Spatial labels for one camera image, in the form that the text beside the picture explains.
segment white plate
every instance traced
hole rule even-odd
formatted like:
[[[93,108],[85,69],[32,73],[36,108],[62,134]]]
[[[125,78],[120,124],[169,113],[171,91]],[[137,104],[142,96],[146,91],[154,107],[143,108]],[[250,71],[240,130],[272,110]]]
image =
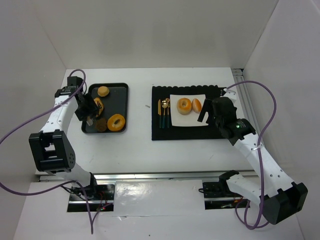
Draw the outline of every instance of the white plate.
[[[201,105],[204,105],[206,95],[170,95],[170,108],[171,108],[171,122],[172,126],[176,127],[201,127],[208,126],[206,123],[208,119],[208,113],[206,112],[203,118],[203,122],[198,121],[199,113],[191,110],[188,115],[182,115],[178,112],[177,102],[179,99],[187,98],[192,102],[193,99],[198,99]]]

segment round pastry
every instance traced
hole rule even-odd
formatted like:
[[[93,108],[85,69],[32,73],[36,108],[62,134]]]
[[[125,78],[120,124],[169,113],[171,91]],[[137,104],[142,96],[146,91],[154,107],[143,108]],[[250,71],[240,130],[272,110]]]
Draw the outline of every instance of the round pastry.
[[[188,98],[180,98],[176,103],[176,108],[180,114],[187,115],[192,109],[192,103]]]
[[[101,86],[98,88],[98,95],[100,97],[105,97],[110,93],[109,88],[107,88],[106,86]]]
[[[192,109],[197,114],[201,112],[201,109],[202,109],[201,102],[197,98],[194,98],[192,100]]]
[[[102,103],[101,99],[96,97],[95,99],[93,99],[95,104],[99,107],[99,113],[96,115],[96,117],[99,117],[102,113],[102,111],[104,110],[104,104]]]
[[[98,132],[105,132],[108,129],[107,119],[105,119],[104,117],[98,119],[95,122],[95,128]]]
[[[126,120],[121,114],[115,114],[109,118],[107,126],[112,132],[118,132],[124,128]]]

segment white wall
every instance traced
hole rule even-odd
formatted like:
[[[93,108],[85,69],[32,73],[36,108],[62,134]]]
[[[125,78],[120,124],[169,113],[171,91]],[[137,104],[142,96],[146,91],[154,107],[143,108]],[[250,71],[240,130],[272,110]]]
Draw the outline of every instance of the white wall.
[[[52,107],[66,68],[27,0],[0,1],[1,137],[25,120]],[[27,192],[35,173],[28,137],[45,119],[25,126],[0,147],[0,181]],[[0,238],[12,239],[25,202],[0,189]]]
[[[320,11],[312,0],[279,0],[244,69],[246,80],[273,91],[278,103],[264,142],[280,165],[308,190],[297,214],[306,240],[319,239]],[[263,89],[249,86],[260,127],[272,113]]]
[[[247,63],[278,0],[32,0],[67,69]]]

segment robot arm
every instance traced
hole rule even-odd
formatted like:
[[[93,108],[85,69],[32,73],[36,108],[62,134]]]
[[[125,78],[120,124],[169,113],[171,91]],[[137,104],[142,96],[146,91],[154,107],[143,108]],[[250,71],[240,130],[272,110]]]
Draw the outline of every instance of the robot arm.
[[[80,77],[69,76],[67,86],[55,93],[54,106],[63,103],[82,82]],[[91,95],[83,94],[81,89],[75,97],[51,113],[40,132],[32,133],[29,137],[34,162],[39,171],[77,181],[86,186],[84,189],[88,195],[95,191],[97,183],[92,173],[83,170],[76,163],[76,154],[68,141],[67,132],[74,113],[80,121],[87,121],[92,125],[98,112],[99,107]]]
[[[305,202],[308,189],[303,183],[296,184],[276,163],[264,145],[257,146],[258,134],[246,119],[238,119],[234,102],[237,95],[234,91],[225,89],[225,94],[216,99],[206,99],[198,121],[202,122],[208,112],[209,125],[215,125],[221,135],[228,139],[251,164],[259,177],[260,162],[258,148],[261,150],[264,173],[264,204],[263,216],[271,224],[277,224],[291,215],[299,212]],[[227,191],[237,193],[260,204],[261,187],[244,178],[237,171],[229,171],[219,177]]]

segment knife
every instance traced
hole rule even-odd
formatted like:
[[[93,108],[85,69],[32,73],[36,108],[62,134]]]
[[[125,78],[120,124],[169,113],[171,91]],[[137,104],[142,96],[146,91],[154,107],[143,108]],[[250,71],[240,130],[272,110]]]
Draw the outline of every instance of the knife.
[[[161,101],[158,101],[159,128],[161,129]]]

